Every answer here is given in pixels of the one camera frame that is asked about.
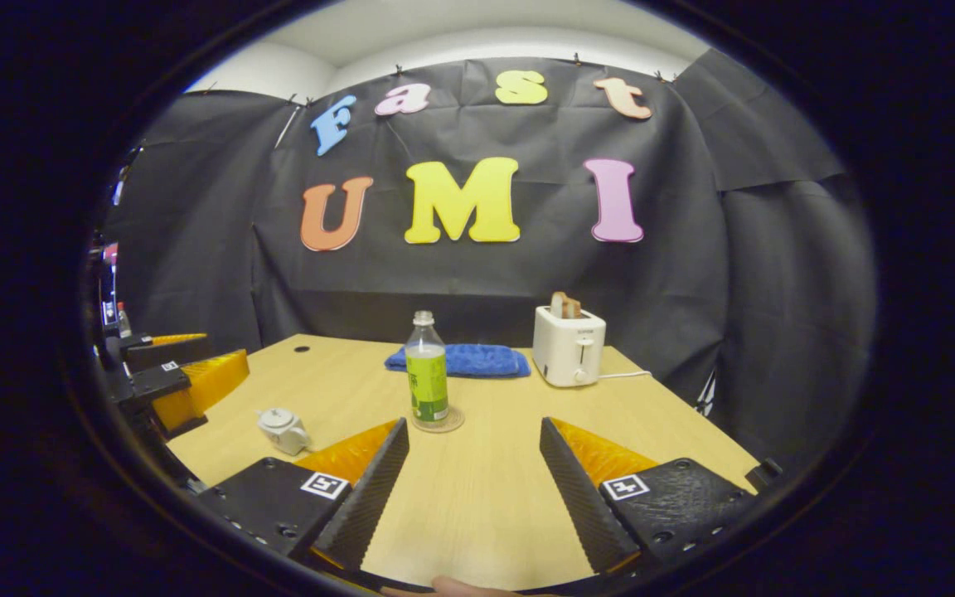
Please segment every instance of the plastic bottle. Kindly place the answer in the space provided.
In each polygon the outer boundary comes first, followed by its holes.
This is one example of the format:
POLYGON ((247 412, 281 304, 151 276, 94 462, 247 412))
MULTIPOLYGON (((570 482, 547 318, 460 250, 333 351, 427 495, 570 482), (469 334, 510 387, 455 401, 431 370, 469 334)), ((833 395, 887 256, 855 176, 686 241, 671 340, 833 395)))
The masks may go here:
POLYGON ((128 321, 128 314, 124 312, 124 303, 117 303, 117 328, 120 329, 120 337, 132 335, 132 324, 128 321))
POLYGON ((448 370, 444 343, 433 329, 431 311, 414 311, 414 332, 405 344, 414 418, 435 423, 448 415, 448 370))

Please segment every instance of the coaster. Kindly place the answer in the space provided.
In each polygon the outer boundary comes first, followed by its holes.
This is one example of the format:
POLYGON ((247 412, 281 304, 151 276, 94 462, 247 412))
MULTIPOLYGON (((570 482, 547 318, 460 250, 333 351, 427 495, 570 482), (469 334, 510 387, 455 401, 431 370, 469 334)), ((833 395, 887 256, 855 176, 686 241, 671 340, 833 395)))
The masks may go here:
POLYGON ((455 408, 454 405, 448 407, 448 414, 444 416, 443 419, 439 420, 436 423, 427 423, 424 420, 417 420, 414 418, 414 415, 410 417, 414 427, 419 428, 422 431, 431 432, 431 434, 447 434, 449 431, 458 430, 462 426, 463 421, 466 420, 466 417, 463 416, 463 412, 458 408, 455 408))

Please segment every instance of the white wall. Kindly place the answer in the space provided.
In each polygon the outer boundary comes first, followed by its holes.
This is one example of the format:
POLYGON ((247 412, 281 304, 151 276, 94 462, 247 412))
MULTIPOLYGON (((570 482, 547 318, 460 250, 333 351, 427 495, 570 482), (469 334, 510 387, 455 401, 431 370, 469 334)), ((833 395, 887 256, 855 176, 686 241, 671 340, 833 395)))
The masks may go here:
POLYGON ((213 90, 253 91, 295 102, 304 98, 321 98, 327 83, 337 70, 326 61, 306 52, 259 41, 235 53, 190 86, 188 91, 213 90))
POLYGON ((627 68, 645 75, 659 70, 667 79, 691 63, 650 46, 606 35, 553 27, 498 27, 437 35, 360 58, 338 69, 323 95, 389 75, 398 64, 406 70, 467 58, 538 56, 573 60, 574 52, 581 61, 627 68))

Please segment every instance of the blue towel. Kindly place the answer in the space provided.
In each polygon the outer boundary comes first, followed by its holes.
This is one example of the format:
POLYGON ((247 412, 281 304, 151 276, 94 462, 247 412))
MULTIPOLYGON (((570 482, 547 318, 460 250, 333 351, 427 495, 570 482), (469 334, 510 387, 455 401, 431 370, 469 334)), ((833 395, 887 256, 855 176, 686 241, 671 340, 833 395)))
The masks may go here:
MULTIPOLYGON (((448 344, 444 347, 448 377, 527 377, 530 363, 520 352, 487 344, 448 344)), ((403 347, 385 359, 385 369, 408 371, 403 347)))

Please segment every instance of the pink letter i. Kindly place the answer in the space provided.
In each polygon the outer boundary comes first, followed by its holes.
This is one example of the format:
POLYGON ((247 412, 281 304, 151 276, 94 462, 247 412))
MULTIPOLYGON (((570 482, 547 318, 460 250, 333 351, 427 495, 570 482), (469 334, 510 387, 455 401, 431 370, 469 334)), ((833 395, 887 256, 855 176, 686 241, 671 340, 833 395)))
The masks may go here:
POLYGON ((592 226, 592 235, 602 242, 640 241, 643 228, 633 219, 633 199, 628 193, 628 178, 636 171, 633 165, 617 159, 589 159, 584 167, 594 174, 599 196, 599 223, 592 226))

